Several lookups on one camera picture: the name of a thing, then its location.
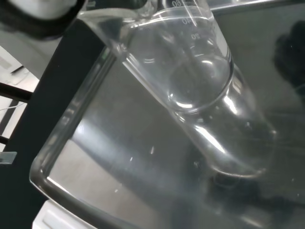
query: black metal rod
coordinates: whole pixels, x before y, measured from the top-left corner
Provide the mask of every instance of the black metal rod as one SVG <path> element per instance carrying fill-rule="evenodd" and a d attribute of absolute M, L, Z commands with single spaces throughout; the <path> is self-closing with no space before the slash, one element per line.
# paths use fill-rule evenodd
<path fill-rule="evenodd" d="M 17 106 L 18 103 L 19 101 L 13 99 L 10 103 L 10 107 Z M 0 135 L 3 134 L 15 110 L 16 110 L 15 107 L 6 110 L 2 120 L 0 121 Z"/>
<path fill-rule="evenodd" d="M 0 83 L 0 96 L 27 103 L 31 99 L 32 92 Z"/>
<path fill-rule="evenodd" d="M 3 136 L 0 135 L 0 143 L 6 145 L 8 142 L 9 142 L 9 139 L 8 139 L 8 138 L 3 137 Z"/>

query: white object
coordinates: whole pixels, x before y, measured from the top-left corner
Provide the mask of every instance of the white object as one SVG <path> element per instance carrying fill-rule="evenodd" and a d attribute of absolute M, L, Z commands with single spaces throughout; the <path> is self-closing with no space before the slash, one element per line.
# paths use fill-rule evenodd
<path fill-rule="evenodd" d="M 32 229 L 96 229 L 64 208 L 48 200 L 33 222 Z"/>
<path fill-rule="evenodd" d="M 77 0 L 9 0 L 15 7 L 32 17 L 52 20 L 66 14 Z"/>
<path fill-rule="evenodd" d="M 0 72 L 11 73 L 21 66 L 21 63 L 0 46 Z"/>

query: glass beaker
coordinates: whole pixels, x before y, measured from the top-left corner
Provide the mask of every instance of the glass beaker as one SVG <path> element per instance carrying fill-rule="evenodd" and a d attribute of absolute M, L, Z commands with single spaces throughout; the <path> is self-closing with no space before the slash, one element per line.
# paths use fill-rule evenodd
<path fill-rule="evenodd" d="M 276 131 L 204 0 L 148 0 L 138 10 L 92 10 L 79 18 L 169 110 L 211 168 L 239 177 L 265 171 Z"/>

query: printed numbers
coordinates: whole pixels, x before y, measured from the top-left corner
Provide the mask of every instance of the printed numbers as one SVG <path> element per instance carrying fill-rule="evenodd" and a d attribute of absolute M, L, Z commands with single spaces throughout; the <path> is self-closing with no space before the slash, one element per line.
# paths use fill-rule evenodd
<path fill-rule="evenodd" d="M 172 5 L 174 7 L 178 7 L 178 6 L 181 6 L 181 2 L 179 0 L 176 0 L 176 1 L 172 1 Z"/>
<path fill-rule="evenodd" d="M 200 35 L 199 35 L 199 34 L 197 34 L 197 33 L 192 34 L 191 36 L 192 36 L 192 39 L 193 39 L 193 40 L 197 40 L 197 39 L 199 39 L 199 38 L 200 38 Z"/>
<path fill-rule="evenodd" d="M 184 25 L 187 25 L 187 24 L 189 24 L 189 23 L 191 23 L 192 22 L 192 20 L 190 19 L 190 18 L 184 18 L 184 19 L 182 19 L 182 23 L 184 24 Z"/>

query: gray surface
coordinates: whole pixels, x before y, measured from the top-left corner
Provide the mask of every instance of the gray surface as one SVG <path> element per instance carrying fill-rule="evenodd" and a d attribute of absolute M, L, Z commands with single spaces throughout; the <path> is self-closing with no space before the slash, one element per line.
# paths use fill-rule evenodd
<path fill-rule="evenodd" d="M 216 18 L 278 132 L 263 175 L 227 179 L 213 172 L 167 111 L 115 63 L 99 87 L 95 81 L 81 88 L 76 98 L 86 91 L 90 101 L 81 121 L 86 101 L 76 99 L 34 161 L 32 182 L 99 228 L 105 221 L 115 228 L 302 228 L 305 110 L 273 55 L 276 39 L 304 12 L 302 4 Z"/>
<path fill-rule="evenodd" d="M 0 46 L 38 79 L 42 77 L 59 42 L 60 39 L 38 41 L 18 32 L 0 30 Z"/>

